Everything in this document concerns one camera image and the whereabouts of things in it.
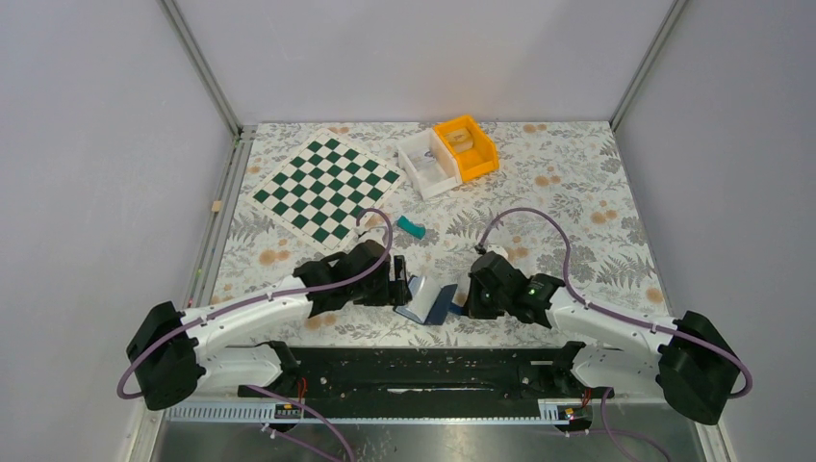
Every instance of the white wall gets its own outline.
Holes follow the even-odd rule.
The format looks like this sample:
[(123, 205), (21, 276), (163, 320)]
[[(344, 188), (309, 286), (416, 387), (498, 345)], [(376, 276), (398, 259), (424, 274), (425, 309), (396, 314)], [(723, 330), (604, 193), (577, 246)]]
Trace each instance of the white wall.
[(0, 108), (0, 460), (108, 462), (230, 137), (154, 1), (2, 2)]
[(672, 0), (178, 0), (244, 123), (609, 119)]
[(669, 301), (753, 371), (740, 462), (813, 460), (816, 3), (691, 2), (618, 133)]

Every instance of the orange plastic bin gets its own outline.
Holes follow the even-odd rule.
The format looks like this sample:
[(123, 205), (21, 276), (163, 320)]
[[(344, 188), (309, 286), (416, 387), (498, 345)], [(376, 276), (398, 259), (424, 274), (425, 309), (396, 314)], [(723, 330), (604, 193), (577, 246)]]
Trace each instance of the orange plastic bin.
[[(467, 129), (473, 137), (473, 147), (457, 153), (447, 141), (446, 134), (462, 128)], [(470, 115), (462, 115), (448, 122), (440, 123), (434, 127), (434, 131), (459, 164), (459, 173), (462, 175), (463, 182), (471, 181), (473, 178), (498, 168), (496, 145)]]

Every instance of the teal eraser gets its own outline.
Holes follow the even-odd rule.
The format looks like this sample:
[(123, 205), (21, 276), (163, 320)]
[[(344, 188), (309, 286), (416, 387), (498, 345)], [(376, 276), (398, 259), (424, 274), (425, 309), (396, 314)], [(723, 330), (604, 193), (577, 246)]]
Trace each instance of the teal eraser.
[(425, 227), (421, 224), (412, 223), (411, 220), (406, 217), (400, 217), (396, 221), (396, 226), (417, 239), (425, 237)]

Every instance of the metal floor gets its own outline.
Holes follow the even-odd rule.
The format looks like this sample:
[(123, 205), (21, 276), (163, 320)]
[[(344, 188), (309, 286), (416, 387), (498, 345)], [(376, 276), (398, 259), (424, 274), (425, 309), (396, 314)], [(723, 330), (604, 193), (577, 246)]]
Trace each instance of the metal floor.
[[(675, 461), (704, 461), (694, 424), (667, 405), (608, 406), (615, 429), (645, 433)], [(593, 428), (601, 428), (595, 407)], [(598, 461), (627, 459), (605, 434), (565, 438), (554, 427), (540, 425), (339, 425), (360, 462), (432, 461)], [(322, 461), (321, 457), (280, 438), (271, 441), (256, 424), (180, 423), (163, 425), (153, 462)], [(343, 459), (340, 442), (323, 425), (302, 424), (289, 433)], [(619, 437), (639, 460), (664, 462), (655, 449)]]

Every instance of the chessboard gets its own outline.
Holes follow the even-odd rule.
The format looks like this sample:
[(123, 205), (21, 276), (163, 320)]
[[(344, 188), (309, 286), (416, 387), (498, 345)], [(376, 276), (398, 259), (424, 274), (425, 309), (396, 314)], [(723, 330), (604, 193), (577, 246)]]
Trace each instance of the chessboard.
[(379, 208), (405, 174), (345, 137), (319, 130), (249, 194), (249, 202), (303, 242), (343, 250), (363, 209)]

